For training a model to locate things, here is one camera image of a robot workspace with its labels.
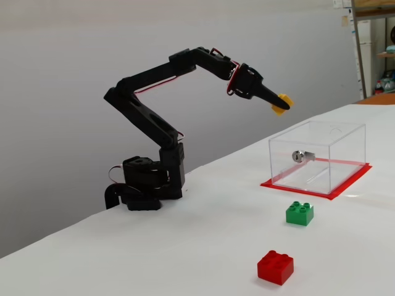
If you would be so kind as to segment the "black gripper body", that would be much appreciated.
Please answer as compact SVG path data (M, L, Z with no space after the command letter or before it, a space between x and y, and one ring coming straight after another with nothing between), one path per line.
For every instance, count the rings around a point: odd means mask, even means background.
M228 84L228 95L236 94L244 99L257 97L257 87L262 80L263 77L249 65L237 65Z

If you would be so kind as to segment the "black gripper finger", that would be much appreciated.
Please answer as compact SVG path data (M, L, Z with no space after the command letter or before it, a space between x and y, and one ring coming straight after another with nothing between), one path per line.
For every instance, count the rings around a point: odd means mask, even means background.
M257 87L257 97L282 110L289 110L291 108L286 101L262 84Z

